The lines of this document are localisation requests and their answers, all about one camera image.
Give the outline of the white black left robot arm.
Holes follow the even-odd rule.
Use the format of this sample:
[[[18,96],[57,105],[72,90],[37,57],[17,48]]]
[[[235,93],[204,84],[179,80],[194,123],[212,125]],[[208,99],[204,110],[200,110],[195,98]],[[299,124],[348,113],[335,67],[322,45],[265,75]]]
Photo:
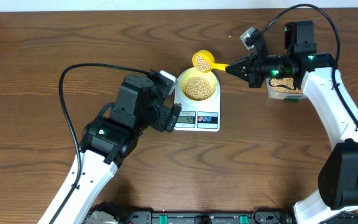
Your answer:
[[[82,223],[145,129],[173,131],[181,106],[167,107],[164,101],[176,84],[177,78],[163,70],[124,77],[116,101],[104,105],[84,128],[80,153],[41,223]]]

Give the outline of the yellow measuring scoop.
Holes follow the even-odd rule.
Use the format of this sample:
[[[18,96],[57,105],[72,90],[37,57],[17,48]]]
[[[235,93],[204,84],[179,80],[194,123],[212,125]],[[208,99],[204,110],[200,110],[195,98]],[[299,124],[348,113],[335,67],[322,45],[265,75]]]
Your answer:
[[[207,50],[199,50],[192,57],[193,66],[201,73],[208,73],[213,69],[225,71],[228,64],[216,63],[214,56]]]

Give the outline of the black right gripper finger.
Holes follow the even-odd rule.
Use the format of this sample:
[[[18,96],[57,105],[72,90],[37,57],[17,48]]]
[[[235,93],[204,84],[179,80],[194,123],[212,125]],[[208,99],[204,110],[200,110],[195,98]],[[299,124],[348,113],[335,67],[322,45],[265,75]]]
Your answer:
[[[253,81],[253,76],[251,75],[251,71],[249,69],[243,68],[227,68],[226,72],[230,75],[234,75],[240,79],[243,79],[247,82]]]
[[[228,66],[226,66],[225,70],[250,70],[254,64],[253,58],[253,54],[246,55],[245,57],[230,63]]]

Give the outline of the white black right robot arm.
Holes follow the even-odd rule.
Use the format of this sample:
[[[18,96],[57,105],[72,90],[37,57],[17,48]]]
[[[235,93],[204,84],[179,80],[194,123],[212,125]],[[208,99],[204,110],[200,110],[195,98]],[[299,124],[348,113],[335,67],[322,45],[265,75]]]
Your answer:
[[[270,55],[261,31],[251,27],[241,41],[253,52],[225,71],[259,88],[264,80],[292,78],[314,106],[329,136],[331,154],[318,176],[318,189],[293,205],[295,223],[327,223],[353,217],[358,209],[358,108],[348,94],[335,60],[319,53],[312,21],[285,24],[284,55]]]

